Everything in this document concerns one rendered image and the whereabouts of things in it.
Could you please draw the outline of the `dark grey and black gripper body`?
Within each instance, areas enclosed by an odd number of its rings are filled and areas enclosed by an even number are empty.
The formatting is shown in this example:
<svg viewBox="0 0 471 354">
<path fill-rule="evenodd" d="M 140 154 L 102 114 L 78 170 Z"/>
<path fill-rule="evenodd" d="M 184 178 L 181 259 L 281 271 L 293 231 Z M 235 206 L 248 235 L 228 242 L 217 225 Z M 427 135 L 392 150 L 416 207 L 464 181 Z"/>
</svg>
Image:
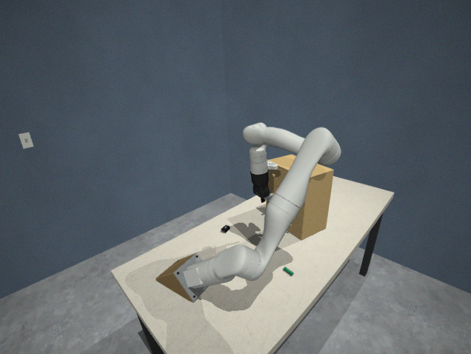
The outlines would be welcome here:
<svg viewBox="0 0 471 354">
<path fill-rule="evenodd" d="M 278 169 L 278 165 L 269 160 L 266 160 L 263 163 L 254 164 L 250 162 L 250 173 L 253 183 L 253 193 L 259 196 L 260 198 L 266 198 L 270 195 L 270 190 L 268 187 L 269 170 Z"/>
</svg>

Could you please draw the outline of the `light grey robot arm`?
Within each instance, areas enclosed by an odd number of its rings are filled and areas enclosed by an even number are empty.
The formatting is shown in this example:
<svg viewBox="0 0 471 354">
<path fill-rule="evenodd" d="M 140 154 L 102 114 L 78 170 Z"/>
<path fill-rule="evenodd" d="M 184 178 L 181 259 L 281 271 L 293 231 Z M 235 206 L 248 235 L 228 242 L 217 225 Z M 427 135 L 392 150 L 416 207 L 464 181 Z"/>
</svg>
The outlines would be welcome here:
<svg viewBox="0 0 471 354">
<path fill-rule="evenodd" d="M 232 281 L 235 276 L 248 281 L 257 280 L 303 207 L 315 166 L 329 166 L 336 163 L 341 156 L 338 142 L 324 127 L 316 128 L 306 138 L 302 138 L 287 130 L 257 123 L 245 127 L 242 135 L 247 143 L 254 144 L 249 150 L 250 162 L 254 164 L 267 160 L 267 145 L 296 153 L 297 156 L 266 206 L 264 232 L 257 247 L 251 249 L 237 244 L 222 251 L 218 256 L 191 264 L 183 272 L 187 287 L 200 288 L 222 284 Z"/>
</svg>

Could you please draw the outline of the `small wooden chest of drawers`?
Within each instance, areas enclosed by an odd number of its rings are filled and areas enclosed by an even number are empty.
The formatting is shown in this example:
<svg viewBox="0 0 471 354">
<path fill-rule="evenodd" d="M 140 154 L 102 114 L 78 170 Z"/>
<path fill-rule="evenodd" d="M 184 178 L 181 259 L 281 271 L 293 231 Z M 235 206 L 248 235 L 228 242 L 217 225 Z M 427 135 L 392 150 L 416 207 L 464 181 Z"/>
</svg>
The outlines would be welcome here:
<svg viewBox="0 0 471 354">
<path fill-rule="evenodd" d="M 295 159 L 294 155 L 273 158 L 272 161 L 278 167 L 288 171 Z M 330 195 L 333 183 L 333 169 L 317 164 L 310 177 L 307 197 L 304 202 L 303 219 L 300 240 L 306 239 L 324 229 L 327 226 L 327 216 L 330 205 Z"/>
</svg>

